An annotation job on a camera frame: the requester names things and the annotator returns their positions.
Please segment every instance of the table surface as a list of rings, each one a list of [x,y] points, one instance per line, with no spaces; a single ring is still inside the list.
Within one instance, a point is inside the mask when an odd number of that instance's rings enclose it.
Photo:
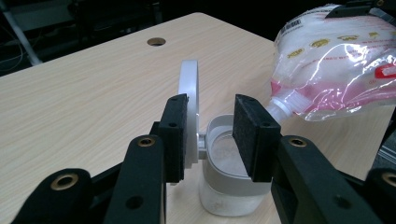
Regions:
[[[166,43],[148,44],[153,37]],[[0,77],[0,223],[9,223],[48,175],[83,168],[92,176],[121,162],[132,139],[149,133],[177,94],[183,60],[199,66],[200,131],[233,113],[234,96],[270,100],[274,43],[202,13],[168,21],[99,46]],[[294,117],[282,134],[312,140],[338,170],[364,179],[392,106],[308,122]],[[246,217],[217,217],[201,206],[202,162],[168,185],[167,223],[280,223],[271,194]]]

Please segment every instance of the clear plastic packaging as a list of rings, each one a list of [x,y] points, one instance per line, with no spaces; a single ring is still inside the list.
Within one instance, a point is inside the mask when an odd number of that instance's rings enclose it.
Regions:
[[[325,19],[338,5],[306,11],[276,38],[272,100],[280,122],[293,114],[325,120],[396,105],[396,29],[378,8],[372,15]]]

